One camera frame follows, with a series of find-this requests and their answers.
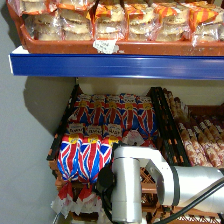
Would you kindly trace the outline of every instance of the grey wall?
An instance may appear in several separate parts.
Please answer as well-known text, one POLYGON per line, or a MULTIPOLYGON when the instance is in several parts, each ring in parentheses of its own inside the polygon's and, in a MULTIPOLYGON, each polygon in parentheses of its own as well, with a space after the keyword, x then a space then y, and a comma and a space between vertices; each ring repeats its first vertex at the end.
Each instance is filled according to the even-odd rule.
POLYGON ((74 79, 14 77, 8 54, 19 40, 5 1, 0 27, 0 223, 52 223, 57 192, 46 156, 74 79))

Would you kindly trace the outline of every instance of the price tag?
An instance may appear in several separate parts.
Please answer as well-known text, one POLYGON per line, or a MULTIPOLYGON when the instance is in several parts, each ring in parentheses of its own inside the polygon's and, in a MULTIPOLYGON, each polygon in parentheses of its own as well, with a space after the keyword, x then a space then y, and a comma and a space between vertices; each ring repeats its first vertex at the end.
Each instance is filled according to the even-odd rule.
POLYGON ((93 47, 104 54, 112 54, 114 52, 116 40, 95 40, 93 47))
POLYGON ((83 134, 83 124, 71 123, 68 127, 69 134, 83 134))

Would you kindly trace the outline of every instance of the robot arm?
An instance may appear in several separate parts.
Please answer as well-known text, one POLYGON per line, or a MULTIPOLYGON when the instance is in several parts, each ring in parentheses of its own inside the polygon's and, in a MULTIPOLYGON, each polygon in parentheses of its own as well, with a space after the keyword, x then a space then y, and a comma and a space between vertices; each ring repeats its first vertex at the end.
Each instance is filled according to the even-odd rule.
MULTIPOLYGON (((115 186, 112 192, 112 220, 141 223, 140 162, 146 159, 146 169, 156 183, 161 205, 185 207, 223 178, 224 172, 213 167, 170 167, 158 150, 148 147, 119 146, 114 151, 112 172, 115 186)), ((224 212, 224 188, 219 189, 195 208, 215 213, 224 212)))

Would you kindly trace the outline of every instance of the store shelf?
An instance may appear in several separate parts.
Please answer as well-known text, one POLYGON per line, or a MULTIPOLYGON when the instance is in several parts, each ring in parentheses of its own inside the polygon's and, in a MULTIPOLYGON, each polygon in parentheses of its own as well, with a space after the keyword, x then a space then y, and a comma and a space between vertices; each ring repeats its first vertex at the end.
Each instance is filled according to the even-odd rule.
POLYGON ((29 54, 19 47, 9 59, 17 76, 224 80, 224 56, 29 54))

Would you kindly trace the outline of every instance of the white wall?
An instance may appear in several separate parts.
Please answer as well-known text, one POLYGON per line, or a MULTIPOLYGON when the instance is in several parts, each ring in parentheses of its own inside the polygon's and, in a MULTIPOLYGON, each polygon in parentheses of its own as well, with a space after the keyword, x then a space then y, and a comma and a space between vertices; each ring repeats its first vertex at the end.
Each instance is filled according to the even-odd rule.
MULTIPOLYGON (((15 27, 0 2, 0 223, 48 224, 56 196, 46 159, 53 133, 74 85, 73 78, 14 77, 8 54, 19 45, 15 27)), ((186 104, 221 104, 224 81, 80 78, 85 93, 145 95, 150 86, 173 91, 186 104)))

